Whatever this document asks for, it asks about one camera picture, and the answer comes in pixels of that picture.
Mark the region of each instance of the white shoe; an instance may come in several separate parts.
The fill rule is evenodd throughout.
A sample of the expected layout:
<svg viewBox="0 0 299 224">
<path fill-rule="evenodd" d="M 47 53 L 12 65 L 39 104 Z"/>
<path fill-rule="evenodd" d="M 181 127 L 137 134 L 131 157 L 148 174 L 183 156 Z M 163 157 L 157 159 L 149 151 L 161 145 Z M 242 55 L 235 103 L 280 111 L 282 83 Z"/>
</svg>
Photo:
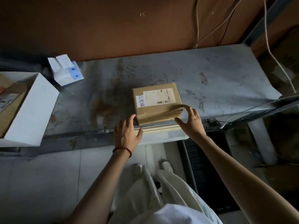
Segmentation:
<svg viewBox="0 0 299 224">
<path fill-rule="evenodd" d="M 138 180 L 142 174 L 142 165 L 140 163 L 136 163 L 133 167 L 133 179 L 134 181 Z"/>
<path fill-rule="evenodd" d="M 163 161 L 161 163 L 161 168 L 162 168 L 162 170 L 168 170 L 168 171 L 170 171 L 172 173 L 174 172 L 173 168 L 172 168 L 172 165 L 168 161 Z"/>
</svg>

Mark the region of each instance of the white box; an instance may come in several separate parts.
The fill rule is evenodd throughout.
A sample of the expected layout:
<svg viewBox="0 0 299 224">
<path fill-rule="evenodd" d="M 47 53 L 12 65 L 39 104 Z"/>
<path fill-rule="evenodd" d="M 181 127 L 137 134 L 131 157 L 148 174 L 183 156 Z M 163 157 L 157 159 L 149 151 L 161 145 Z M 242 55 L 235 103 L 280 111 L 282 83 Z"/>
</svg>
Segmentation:
<svg viewBox="0 0 299 224">
<path fill-rule="evenodd" d="M 0 74 L 14 82 L 34 79 L 8 131 L 0 139 L 0 147 L 40 146 L 59 91 L 37 72 L 0 72 Z"/>
</svg>

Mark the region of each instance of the gray table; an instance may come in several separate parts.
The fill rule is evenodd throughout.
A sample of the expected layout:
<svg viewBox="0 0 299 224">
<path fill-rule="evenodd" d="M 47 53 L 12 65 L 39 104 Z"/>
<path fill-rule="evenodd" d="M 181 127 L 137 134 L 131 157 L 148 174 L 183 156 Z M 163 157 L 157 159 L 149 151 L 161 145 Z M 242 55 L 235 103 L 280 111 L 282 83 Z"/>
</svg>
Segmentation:
<svg viewBox="0 0 299 224">
<path fill-rule="evenodd" d="M 137 87 L 175 82 L 183 103 L 196 108 L 202 119 L 239 113 L 281 95 L 242 44 L 78 65 L 85 79 L 61 88 L 45 136 L 112 131 L 135 112 L 132 89 Z"/>
</svg>

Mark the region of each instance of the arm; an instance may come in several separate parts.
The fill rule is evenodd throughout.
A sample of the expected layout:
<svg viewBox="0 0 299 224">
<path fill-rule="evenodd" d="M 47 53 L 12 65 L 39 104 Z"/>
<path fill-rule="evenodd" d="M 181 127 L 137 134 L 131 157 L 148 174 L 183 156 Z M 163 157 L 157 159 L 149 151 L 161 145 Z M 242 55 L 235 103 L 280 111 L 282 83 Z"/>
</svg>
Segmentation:
<svg viewBox="0 0 299 224">
<path fill-rule="evenodd" d="M 138 135 L 135 136 L 133 126 L 135 116 L 131 115 L 128 119 L 120 121 L 118 127 L 115 127 L 116 147 L 127 147 L 133 152 L 140 143 L 143 131 L 140 128 Z M 67 223 L 107 223 L 116 186 L 129 156 L 129 152 L 124 149 L 116 150 L 112 154 L 109 162 L 79 202 Z"/>
<path fill-rule="evenodd" d="M 211 161 L 250 223 L 299 223 L 299 212 L 271 187 L 219 148 L 205 133 L 196 109 L 183 105 L 188 122 L 176 118 L 182 130 Z"/>
</svg>

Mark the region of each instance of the white pants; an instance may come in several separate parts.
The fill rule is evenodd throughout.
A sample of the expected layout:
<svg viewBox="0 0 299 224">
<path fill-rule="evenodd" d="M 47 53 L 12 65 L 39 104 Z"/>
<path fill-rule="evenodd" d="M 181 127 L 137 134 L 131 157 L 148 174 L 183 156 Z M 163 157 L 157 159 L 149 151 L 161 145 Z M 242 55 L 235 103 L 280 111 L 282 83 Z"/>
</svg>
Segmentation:
<svg viewBox="0 0 299 224">
<path fill-rule="evenodd" d="M 167 170 L 158 170 L 157 178 L 161 183 L 162 195 L 148 171 L 142 167 L 142 176 L 121 199 L 108 224 L 128 224 L 139 216 L 138 223 L 166 203 L 179 204 L 202 212 L 215 224 L 222 224 L 215 212 L 179 176 Z"/>
</svg>

